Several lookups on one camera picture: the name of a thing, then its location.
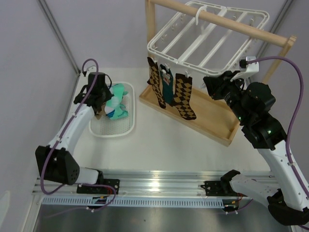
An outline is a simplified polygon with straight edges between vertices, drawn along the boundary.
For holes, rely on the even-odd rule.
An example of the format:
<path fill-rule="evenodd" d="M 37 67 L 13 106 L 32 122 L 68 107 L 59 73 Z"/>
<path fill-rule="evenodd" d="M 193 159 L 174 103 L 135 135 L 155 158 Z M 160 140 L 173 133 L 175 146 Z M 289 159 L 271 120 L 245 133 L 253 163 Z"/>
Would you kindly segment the white plastic clip hanger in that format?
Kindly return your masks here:
<path fill-rule="evenodd" d="M 238 69 L 255 43 L 248 35 L 177 12 L 148 42 L 147 50 L 167 64 L 219 76 Z"/>

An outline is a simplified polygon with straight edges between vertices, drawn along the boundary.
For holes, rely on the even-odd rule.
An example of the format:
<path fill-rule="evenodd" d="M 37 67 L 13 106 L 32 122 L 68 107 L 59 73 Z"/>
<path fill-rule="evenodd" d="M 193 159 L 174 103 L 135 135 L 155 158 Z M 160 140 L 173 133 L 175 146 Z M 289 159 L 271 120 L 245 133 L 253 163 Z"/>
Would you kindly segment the christmas pattern sock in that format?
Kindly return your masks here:
<path fill-rule="evenodd" d="M 160 64 L 159 73 L 162 80 L 162 94 L 165 102 L 167 104 L 171 104 L 173 101 L 173 75 L 170 69 L 168 69 L 165 65 Z"/>

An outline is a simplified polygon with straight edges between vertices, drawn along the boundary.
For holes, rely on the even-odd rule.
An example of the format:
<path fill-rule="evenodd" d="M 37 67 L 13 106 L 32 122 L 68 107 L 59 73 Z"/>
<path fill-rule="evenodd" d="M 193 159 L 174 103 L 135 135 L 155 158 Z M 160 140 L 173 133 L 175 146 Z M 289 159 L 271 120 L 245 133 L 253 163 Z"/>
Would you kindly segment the mint green sock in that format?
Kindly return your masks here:
<path fill-rule="evenodd" d="M 115 84 L 111 87 L 110 92 L 113 96 L 105 104 L 105 115 L 110 120 L 119 120 L 128 117 L 128 111 L 122 104 L 123 97 L 127 94 L 124 85 Z"/>

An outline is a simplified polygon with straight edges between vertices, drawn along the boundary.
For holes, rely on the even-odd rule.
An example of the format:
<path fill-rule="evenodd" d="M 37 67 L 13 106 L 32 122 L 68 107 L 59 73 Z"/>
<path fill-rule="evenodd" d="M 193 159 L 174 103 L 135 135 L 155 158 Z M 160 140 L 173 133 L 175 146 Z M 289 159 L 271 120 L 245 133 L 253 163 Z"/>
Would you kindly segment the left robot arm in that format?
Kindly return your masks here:
<path fill-rule="evenodd" d="M 112 98 L 110 77 L 102 72 L 88 72 L 88 83 L 73 101 L 73 112 L 57 135 L 46 146 L 35 151 L 41 184 L 45 180 L 62 185 L 88 184 L 93 193 L 104 190 L 100 172 L 81 167 L 73 157 L 77 142 L 90 120 L 102 112 L 103 105 Z"/>

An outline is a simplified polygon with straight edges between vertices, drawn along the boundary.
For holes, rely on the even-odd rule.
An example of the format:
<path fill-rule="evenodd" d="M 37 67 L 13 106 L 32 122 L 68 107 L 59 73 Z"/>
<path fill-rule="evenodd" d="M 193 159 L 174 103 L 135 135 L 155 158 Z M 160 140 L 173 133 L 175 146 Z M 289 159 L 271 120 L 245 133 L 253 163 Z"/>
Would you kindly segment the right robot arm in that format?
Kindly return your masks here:
<path fill-rule="evenodd" d="M 221 177 L 220 188 L 226 195 L 244 194 L 265 206 L 282 225 L 303 226 L 309 221 L 309 198 L 302 189 L 291 153 L 286 151 L 287 134 L 270 113 L 276 99 L 268 85 L 253 82 L 242 88 L 238 72 L 226 71 L 218 77 L 205 76 L 203 81 L 213 100 L 224 100 L 242 126 L 245 138 L 269 165 L 279 184 L 269 187 L 239 171 L 231 170 Z"/>

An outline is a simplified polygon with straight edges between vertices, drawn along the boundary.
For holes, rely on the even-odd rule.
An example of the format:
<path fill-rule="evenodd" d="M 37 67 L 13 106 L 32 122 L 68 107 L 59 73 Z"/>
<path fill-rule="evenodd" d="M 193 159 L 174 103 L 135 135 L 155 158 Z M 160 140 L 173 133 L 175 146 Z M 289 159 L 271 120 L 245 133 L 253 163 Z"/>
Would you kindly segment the brown checkered sock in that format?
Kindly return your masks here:
<path fill-rule="evenodd" d="M 156 95 L 159 106 L 162 109 L 165 109 L 166 103 L 160 90 L 160 75 L 159 75 L 158 64 L 157 62 L 154 62 L 154 60 L 151 57 L 147 57 L 147 61 L 149 64 L 149 75 L 150 75 L 147 84 L 149 84 L 152 87 L 152 90 Z"/>
<path fill-rule="evenodd" d="M 195 120 L 197 118 L 190 106 L 192 82 L 192 77 L 186 77 L 181 73 L 175 75 L 175 93 L 170 105 L 176 107 L 180 116 L 185 120 Z"/>

